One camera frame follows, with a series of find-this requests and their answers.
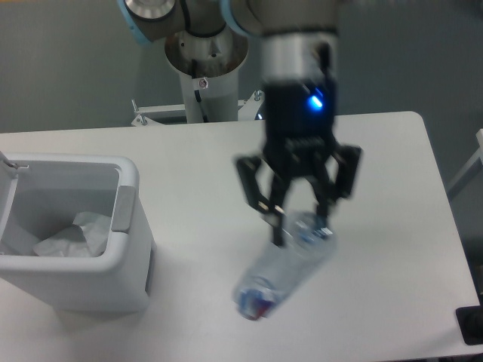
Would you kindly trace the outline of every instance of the gray wall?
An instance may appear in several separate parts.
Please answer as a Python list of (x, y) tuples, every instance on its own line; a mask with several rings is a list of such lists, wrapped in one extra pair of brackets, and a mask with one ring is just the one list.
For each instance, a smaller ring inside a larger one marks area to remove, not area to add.
[[(344, 5), (340, 40), (339, 113), (419, 112), (446, 183), (483, 127), (483, 19), (475, 2)], [(251, 45), (240, 97), (259, 86), (259, 45)], [(162, 42), (136, 45), (114, 0), (0, 4), (0, 132), (126, 126), (131, 98), (138, 106), (181, 103)], [(469, 250), (483, 250), (479, 190), (483, 176), (452, 205)]]
[[(241, 97), (256, 89), (256, 45)], [(115, 0), (0, 3), (0, 132), (127, 126), (138, 106), (182, 103), (164, 42), (136, 44)]]

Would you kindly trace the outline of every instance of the trash bin lid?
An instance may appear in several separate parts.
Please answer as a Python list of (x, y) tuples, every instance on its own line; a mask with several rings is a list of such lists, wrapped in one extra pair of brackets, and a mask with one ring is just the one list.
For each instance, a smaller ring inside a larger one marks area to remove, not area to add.
[(0, 152), (0, 237), (3, 235), (3, 231), (7, 225), (8, 215), (14, 202), (17, 181), (17, 165), (11, 163)]

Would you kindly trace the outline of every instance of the white stand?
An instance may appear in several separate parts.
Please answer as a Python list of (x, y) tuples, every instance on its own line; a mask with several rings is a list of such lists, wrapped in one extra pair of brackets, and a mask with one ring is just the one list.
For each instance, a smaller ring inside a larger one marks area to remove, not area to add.
[[(238, 120), (239, 121), (253, 121), (255, 118), (262, 119), (259, 110), (265, 100), (265, 94), (261, 90), (253, 92), (248, 100), (238, 101)], [(136, 102), (133, 103), (133, 110), (135, 118), (131, 125), (135, 127), (141, 126), (162, 126), (163, 124), (156, 119), (168, 119), (186, 116), (186, 108), (184, 104), (174, 104), (169, 106), (151, 106), (137, 108)]]
[(479, 143), (478, 150), (460, 168), (448, 184), (446, 194), (448, 195), (449, 201), (452, 201), (475, 178), (481, 169), (483, 169), (483, 130), (478, 131), (476, 138)]

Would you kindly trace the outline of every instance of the white trash can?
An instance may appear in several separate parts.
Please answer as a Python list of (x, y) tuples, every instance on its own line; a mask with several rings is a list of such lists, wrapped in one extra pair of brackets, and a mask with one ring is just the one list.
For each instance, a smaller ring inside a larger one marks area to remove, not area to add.
[[(144, 309), (155, 243), (138, 189), (127, 158), (0, 153), (0, 278), (59, 309)], [(33, 253), (84, 211), (112, 217), (102, 255)]]

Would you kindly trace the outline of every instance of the plastic water bottle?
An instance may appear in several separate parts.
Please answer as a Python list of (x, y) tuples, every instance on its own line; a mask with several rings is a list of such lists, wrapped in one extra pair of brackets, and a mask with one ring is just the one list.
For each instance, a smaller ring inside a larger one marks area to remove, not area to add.
[(314, 213), (285, 217), (283, 247), (269, 242), (234, 290), (238, 311), (255, 321), (267, 317), (335, 250), (325, 219)]

